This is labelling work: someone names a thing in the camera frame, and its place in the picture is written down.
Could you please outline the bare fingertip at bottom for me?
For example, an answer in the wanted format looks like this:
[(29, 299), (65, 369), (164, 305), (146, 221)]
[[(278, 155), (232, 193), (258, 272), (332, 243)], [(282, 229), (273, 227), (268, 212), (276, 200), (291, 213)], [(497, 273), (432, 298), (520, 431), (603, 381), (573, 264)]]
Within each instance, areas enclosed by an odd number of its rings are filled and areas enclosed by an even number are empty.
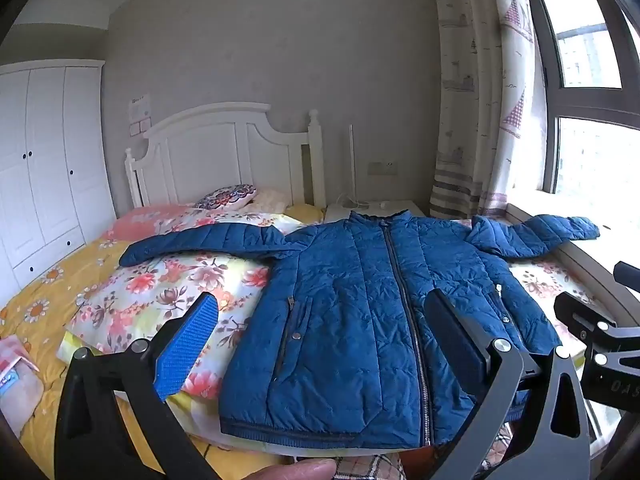
[(294, 464), (262, 468), (249, 474), (245, 480), (332, 480), (336, 467), (333, 458), (302, 460)]

